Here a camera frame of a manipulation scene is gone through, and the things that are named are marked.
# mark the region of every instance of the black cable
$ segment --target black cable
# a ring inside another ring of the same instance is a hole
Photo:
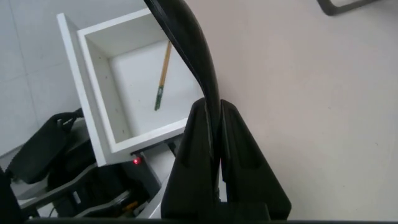
[[[60,206],[60,205],[62,204],[62,202],[66,201],[67,199],[68,199],[68,198],[64,198],[64,199],[62,199],[58,204],[54,205],[54,207],[51,209],[51,212],[50,212],[50,214],[49,214],[49,218],[51,217],[51,215],[52,215],[52,213],[54,212],[54,210],[55,210],[58,206]]]
[[[51,215],[52,215],[52,213],[54,212],[54,210],[55,210],[55,206],[51,209],[51,212],[50,212],[50,214],[49,214],[49,218],[51,217]]]

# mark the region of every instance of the red led light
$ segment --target red led light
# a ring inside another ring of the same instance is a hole
[[[137,157],[137,158],[133,159],[132,163],[135,164],[135,165],[139,165],[141,163],[141,158]]]

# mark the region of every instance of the beige floor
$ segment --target beige floor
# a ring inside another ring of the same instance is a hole
[[[290,219],[398,220],[398,1],[338,17],[310,0],[187,2]]]

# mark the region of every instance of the white panel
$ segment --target white panel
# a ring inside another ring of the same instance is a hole
[[[111,160],[111,151],[106,140],[104,127],[101,117],[98,113],[93,89],[88,77],[85,61],[80,50],[77,30],[78,28],[67,21],[64,14],[57,16],[62,39],[67,51],[70,68],[75,80],[81,107],[85,115],[85,121],[91,138],[91,144],[94,149],[95,157],[99,166],[105,165]]]
[[[167,39],[148,9],[130,13],[80,31],[108,57],[115,57]]]
[[[120,101],[117,86],[114,82],[114,77],[109,66],[108,59],[104,54],[99,51],[91,41],[87,41],[82,44],[84,54],[90,59],[87,63],[92,62],[88,66],[88,72],[90,74],[90,80],[93,84],[95,91],[98,91],[96,100],[100,107],[101,117],[104,122],[104,126],[109,126],[112,129],[113,135],[110,135],[110,142],[120,142],[131,138],[130,128],[126,122],[126,116]]]

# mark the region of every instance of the black object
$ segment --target black object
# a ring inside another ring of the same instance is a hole
[[[68,133],[74,122],[82,117],[81,108],[75,112],[53,115],[15,155],[6,175],[17,177],[27,184],[44,179],[51,164],[64,153]]]
[[[218,94],[210,51],[188,6],[179,0],[145,0],[200,84],[162,201],[162,218],[174,220],[285,220],[291,204],[238,110]],[[218,199],[222,161],[228,203]]]
[[[357,0],[355,2],[346,4],[344,6],[335,6],[331,0],[317,0],[319,5],[321,6],[322,11],[328,16],[336,16],[338,14],[351,11],[353,9],[357,9],[359,7],[365,6],[372,2],[376,2],[379,0]]]

